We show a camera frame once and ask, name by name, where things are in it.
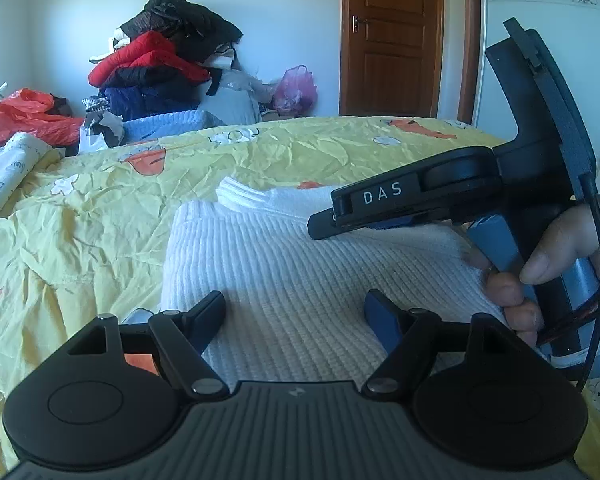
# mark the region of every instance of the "pink plastic bag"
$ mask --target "pink plastic bag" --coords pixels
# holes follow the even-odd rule
[[[317,99],[314,74],[299,65],[285,72],[273,95],[273,107],[281,116],[298,117],[307,113]]]

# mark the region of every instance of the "finger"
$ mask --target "finger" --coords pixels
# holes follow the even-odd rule
[[[538,342],[538,332],[518,332],[518,337],[531,347]]]
[[[471,247],[471,250],[467,256],[465,256],[464,260],[467,262],[467,264],[480,270],[489,270],[491,267],[493,267],[493,264],[477,247]]]
[[[588,205],[565,211],[547,228],[520,271],[523,283],[537,285],[560,276],[577,258],[585,258],[598,248],[598,236]]]
[[[525,299],[522,283],[510,272],[497,272],[489,276],[484,293],[498,306],[516,306]]]
[[[525,300],[518,306],[505,308],[504,317],[511,329],[516,332],[537,332],[544,325],[540,308],[531,300]]]

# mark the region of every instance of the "door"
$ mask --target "door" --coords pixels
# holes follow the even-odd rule
[[[342,0],[341,115],[435,117],[443,0]]]

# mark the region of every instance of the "white cloth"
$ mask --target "white cloth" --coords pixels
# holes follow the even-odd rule
[[[483,296],[480,273],[462,260],[466,242],[446,226],[311,240],[307,219],[330,205],[329,191],[259,192],[225,180],[224,205],[178,209],[160,309],[186,311],[212,290],[224,294],[226,320],[203,356],[231,387],[348,379],[360,386],[386,357],[363,315],[370,288],[445,320],[469,321],[475,312],[504,320]]]
[[[222,70],[231,70],[231,65],[234,63],[235,50],[228,48],[224,52],[215,52],[202,63],[202,66],[212,68],[221,68]]]
[[[44,140],[17,133],[0,151],[0,210],[38,161],[51,150]]]

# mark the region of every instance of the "black jacket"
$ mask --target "black jacket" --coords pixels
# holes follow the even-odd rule
[[[128,88],[129,86],[154,86],[170,81],[182,73],[173,66],[136,66],[133,68],[119,68],[114,70],[102,84],[100,90],[105,88]]]
[[[187,0],[149,0],[144,10],[121,25],[132,40],[148,30],[161,32],[189,62],[202,63],[218,46],[235,43],[242,32],[222,16]]]

